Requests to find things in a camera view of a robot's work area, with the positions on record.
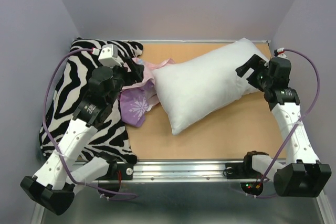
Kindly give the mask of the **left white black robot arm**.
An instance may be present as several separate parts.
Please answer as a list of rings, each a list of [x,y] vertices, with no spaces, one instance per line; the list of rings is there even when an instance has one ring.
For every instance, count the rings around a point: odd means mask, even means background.
[[[135,63],[130,57],[125,59],[125,64],[112,59],[110,65],[92,72],[88,90],[75,109],[61,141],[53,142],[55,149],[44,165],[33,176],[25,176],[20,183],[30,199],[59,216],[85,186],[100,191],[107,199],[119,193],[93,183],[100,177],[121,177],[116,158],[106,152],[98,153],[73,172],[69,169],[112,113],[122,88],[142,82],[143,72],[144,65]]]

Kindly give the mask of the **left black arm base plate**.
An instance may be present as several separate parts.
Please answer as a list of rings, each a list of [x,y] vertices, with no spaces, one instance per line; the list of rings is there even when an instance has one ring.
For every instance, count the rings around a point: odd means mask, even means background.
[[[129,163],[117,162],[110,165],[105,175],[98,178],[98,180],[132,180],[134,165]]]

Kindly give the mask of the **purple pink princess pillowcase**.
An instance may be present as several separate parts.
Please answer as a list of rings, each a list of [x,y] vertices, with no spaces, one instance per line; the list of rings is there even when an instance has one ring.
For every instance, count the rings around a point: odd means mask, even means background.
[[[143,81],[126,86],[119,96],[121,119],[125,124],[140,127],[145,121],[145,114],[160,103],[155,90],[153,71],[175,64],[173,59],[164,60],[160,64],[153,64],[139,58],[133,61],[144,67]]]

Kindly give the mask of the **white pillow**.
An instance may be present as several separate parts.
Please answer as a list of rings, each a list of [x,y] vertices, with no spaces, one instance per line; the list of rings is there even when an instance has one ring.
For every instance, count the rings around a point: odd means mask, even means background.
[[[254,43],[242,38],[192,60],[155,69],[156,94],[172,134],[178,135],[210,113],[257,92],[236,73],[253,55],[269,60]]]

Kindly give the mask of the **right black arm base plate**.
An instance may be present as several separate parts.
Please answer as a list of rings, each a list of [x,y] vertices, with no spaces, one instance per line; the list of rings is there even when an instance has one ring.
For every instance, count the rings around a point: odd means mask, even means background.
[[[267,166],[256,165],[252,162],[226,162],[223,175],[227,179],[255,179],[262,178]]]

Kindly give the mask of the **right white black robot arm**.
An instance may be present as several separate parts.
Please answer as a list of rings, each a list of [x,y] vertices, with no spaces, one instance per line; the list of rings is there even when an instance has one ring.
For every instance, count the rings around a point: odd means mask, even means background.
[[[254,185],[244,186],[247,194],[258,197],[264,180],[273,183],[280,197],[318,197],[332,171],[328,164],[321,163],[309,141],[301,113],[300,99],[295,89],[289,87],[291,62],[285,54],[269,61],[253,55],[236,69],[242,77],[251,74],[247,82],[264,93],[269,109],[275,117],[283,143],[274,157],[264,152],[251,151],[244,156],[241,170],[244,175],[261,178]]]

